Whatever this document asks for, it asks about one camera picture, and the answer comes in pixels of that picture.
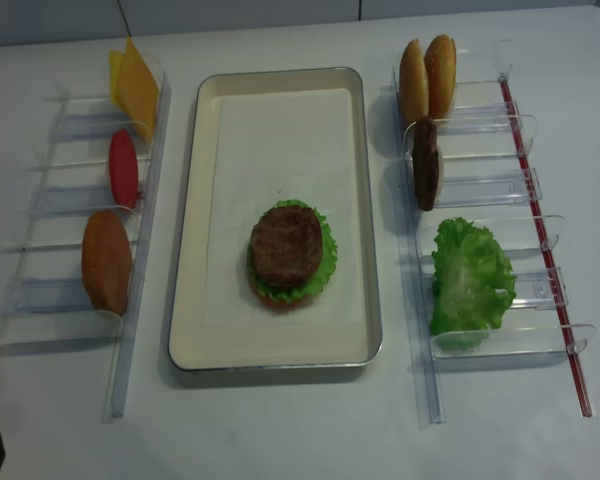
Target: bottom bun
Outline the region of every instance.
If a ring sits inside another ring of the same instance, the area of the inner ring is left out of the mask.
[[[264,306],[272,308],[274,310],[278,310],[278,311],[291,310],[292,308],[300,307],[300,306],[304,305],[305,303],[308,303],[309,300],[311,299],[311,295],[307,295],[306,297],[297,298],[295,300],[292,300],[289,303],[286,303],[286,302],[274,302],[273,300],[271,300],[266,295],[262,295],[260,292],[258,292],[256,284],[253,281],[253,277],[251,275],[248,275],[248,277],[249,277],[249,286],[251,287],[251,291],[253,292],[253,294],[256,297],[258,297],[258,300],[260,300],[260,302]]]

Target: burger patty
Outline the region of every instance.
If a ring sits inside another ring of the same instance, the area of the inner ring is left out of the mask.
[[[320,221],[311,208],[273,208],[253,227],[250,249],[258,278],[272,287],[299,287],[322,260]]]
[[[438,163],[438,135],[436,125],[429,117],[416,122],[413,133],[413,179],[418,205],[428,212],[433,209],[440,180]]]

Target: white paper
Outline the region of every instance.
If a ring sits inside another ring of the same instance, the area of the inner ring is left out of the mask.
[[[349,92],[224,97],[215,168],[204,326],[364,322]],[[262,214],[287,199],[327,216],[339,258],[322,294],[280,313],[251,291],[246,251]]]

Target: top bun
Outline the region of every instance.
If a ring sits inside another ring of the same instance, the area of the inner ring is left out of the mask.
[[[456,86],[456,45],[453,39],[448,35],[434,38],[424,55],[424,64],[429,79],[429,117],[444,118],[451,109]]]
[[[411,40],[400,61],[400,109],[405,128],[429,114],[429,82],[420,41]]]

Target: brown patty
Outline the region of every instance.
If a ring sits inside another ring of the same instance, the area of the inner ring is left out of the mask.
[[[253,227],[250,248],[258,278],[272,287],[299,287],[322,260],[320,221],[311,208],[274,208]]]
[[[124,313],[131,265],[131,247],[122,221],[110,210],[95,212],[82,239],[82,283],[93,308]]]
[[[438,135],[436,125],[429,117],[416,123],[412,158],[416,199],[420,208],[428,212],[433,209],[440,177]]]

